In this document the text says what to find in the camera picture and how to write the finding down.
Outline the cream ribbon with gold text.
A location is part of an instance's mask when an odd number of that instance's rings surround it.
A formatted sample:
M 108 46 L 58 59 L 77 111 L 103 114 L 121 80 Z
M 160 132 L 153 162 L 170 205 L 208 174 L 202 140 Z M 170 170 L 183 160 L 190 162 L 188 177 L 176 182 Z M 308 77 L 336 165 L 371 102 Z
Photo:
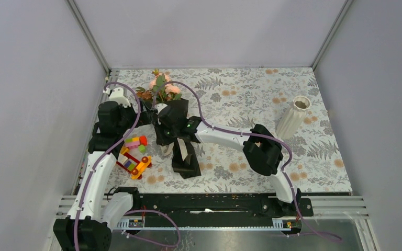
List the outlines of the cream ribbon with gold text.
M 190 141 L 184 141 L 182 139 L 176 139 L 174 142 L 167 146 L 161 147 L 163 156 L 169 156 L 173 154 L 175 161 L 185 161 L 195 156 L 195 150 Z

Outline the peach flower bouquet black wrap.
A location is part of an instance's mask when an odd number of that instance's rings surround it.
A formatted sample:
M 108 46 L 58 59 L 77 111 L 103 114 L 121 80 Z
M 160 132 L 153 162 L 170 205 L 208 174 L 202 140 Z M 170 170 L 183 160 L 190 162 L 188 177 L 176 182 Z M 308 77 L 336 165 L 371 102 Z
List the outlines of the peach flower bouquet black wrap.
M 172 168 L 184 179 L 201 175 L 193 142 L 198 143 L 194 130 L 189 129 L 188 100 L 171 83 L 169 75 L 159 69 L 152 71 L 154 78 L 147 89 L 136 88 L 140 99 L 140 125 L 151 124 L 160 146 L 170 146 L 173 152 Z

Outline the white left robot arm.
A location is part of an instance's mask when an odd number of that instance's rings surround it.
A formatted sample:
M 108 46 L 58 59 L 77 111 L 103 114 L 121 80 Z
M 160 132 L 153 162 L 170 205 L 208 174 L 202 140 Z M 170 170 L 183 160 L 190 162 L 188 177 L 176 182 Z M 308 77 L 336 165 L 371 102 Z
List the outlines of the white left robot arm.
M 124 213 L 141 210 L 140 199 L 127 192 L 114 196 L 106 207 L 102 201 L 124 139 L 134 128 L 150 124 L 149 111 L 142 101 L 138 110 L 115 101 L 98 106 L 82 184 L 66 217 L 53 226 L 62 250 L 109 250 L 112 232 Z

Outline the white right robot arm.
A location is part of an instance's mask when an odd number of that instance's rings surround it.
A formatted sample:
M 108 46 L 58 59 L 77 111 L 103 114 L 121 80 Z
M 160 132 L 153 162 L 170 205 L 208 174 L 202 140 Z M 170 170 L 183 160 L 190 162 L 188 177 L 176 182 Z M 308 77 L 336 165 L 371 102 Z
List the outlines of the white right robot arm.
M 200 175 L 193 143 L 222 145 L 242 151 L 251 169 L 268 178 L 282 213 L 293 215 L 299 211 L 302 193 L 284 173 L 287 161 L 283 160 L 282 148 L 287 146 L 263 125 L 256 124 L 252 129 L 228 128 L 208 122 L 203 117 L 187 118 L 169 107 L 153 115 L 152 121 L 157 144 L 173 145 L 172 168 L 182 178 Z

